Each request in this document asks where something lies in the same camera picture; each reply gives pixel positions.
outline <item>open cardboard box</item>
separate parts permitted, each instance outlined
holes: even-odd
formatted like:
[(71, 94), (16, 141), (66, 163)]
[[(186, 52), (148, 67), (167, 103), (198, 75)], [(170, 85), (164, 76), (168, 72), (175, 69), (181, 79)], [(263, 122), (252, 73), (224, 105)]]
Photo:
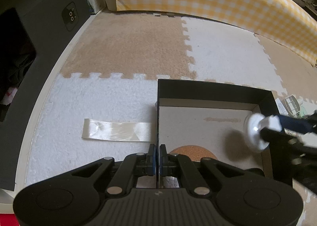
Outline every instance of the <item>open cardboard box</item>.
[(157, 146), (170, 153), (198, 145), (219, 161), (241, 169), (260, 168), (266, 177), (292, 184), (283, 174), (286, 159), (281, 144), (251, 152), (243, 140), (245, 118), (252, 113), (279, 114), (271, 91), (188, 80), (158, 80)]

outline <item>round cork pad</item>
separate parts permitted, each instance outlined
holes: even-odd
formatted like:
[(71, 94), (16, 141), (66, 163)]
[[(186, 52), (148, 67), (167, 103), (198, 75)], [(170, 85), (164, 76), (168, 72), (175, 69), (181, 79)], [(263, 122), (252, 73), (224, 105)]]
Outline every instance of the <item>round cork pad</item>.
[(208, 149), (198, 145), (184, 145), (175, 148), (170, 153), (184, 154), (187, 155), (192, 161), (200, 161), (203, 157), (211, 157), (217, 159), (217, 157), (210, 152)]

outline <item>red object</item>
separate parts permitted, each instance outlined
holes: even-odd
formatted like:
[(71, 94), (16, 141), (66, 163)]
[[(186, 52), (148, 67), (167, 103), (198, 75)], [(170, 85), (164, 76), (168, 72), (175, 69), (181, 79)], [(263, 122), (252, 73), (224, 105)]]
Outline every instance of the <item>red object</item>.
[(0, 214), (0, 226), (19, 226), (14, 214)]

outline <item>yellow checkered fabric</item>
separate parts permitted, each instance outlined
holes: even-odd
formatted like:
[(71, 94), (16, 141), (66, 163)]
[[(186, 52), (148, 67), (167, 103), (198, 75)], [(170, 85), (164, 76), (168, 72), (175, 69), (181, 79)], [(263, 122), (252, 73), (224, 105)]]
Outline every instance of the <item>yellow checkered fabric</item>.
[(317, 23), (292, 0), (116, 0), (117, 10), (205, 17), (255, 32), (293, 50), (313, 66)]

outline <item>shiny satin ribbon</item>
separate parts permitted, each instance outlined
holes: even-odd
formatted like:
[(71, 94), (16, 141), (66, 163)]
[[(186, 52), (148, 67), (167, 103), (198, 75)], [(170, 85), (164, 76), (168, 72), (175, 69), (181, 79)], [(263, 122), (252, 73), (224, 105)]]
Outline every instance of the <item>shiny satin ribbon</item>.
[(103, 122), (85, 119), (82, 138), (109, 141), (155, 141), (155, 125), (150, 122)]

